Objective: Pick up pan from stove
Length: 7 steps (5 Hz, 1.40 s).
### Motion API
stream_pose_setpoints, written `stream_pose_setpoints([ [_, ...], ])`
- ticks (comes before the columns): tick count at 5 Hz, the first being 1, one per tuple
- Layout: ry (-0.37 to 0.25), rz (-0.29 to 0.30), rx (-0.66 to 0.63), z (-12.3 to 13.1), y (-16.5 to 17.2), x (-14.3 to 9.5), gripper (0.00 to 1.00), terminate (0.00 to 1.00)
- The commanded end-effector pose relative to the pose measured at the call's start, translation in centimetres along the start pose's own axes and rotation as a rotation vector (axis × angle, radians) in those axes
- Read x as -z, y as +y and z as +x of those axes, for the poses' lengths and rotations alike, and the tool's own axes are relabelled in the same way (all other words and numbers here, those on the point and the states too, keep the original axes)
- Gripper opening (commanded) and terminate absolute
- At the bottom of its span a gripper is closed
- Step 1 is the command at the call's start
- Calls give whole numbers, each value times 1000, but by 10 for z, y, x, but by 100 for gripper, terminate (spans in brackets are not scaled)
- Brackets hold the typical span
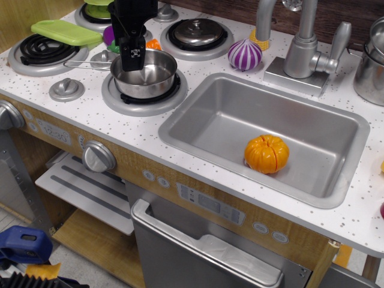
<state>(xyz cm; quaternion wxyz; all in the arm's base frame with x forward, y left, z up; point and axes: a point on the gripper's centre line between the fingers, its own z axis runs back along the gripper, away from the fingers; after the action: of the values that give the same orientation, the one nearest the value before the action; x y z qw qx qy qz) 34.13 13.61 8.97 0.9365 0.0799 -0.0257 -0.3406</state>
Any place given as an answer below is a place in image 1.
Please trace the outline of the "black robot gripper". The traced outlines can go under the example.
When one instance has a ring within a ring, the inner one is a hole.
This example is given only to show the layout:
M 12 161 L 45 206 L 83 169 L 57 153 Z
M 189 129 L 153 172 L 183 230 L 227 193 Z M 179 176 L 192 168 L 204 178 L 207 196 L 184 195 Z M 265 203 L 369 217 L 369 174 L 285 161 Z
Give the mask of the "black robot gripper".
M 114 0 L 107 7 L 123 71 L 139 71 L 145 63 L 144 24 L 158 13 L 156 0 Z

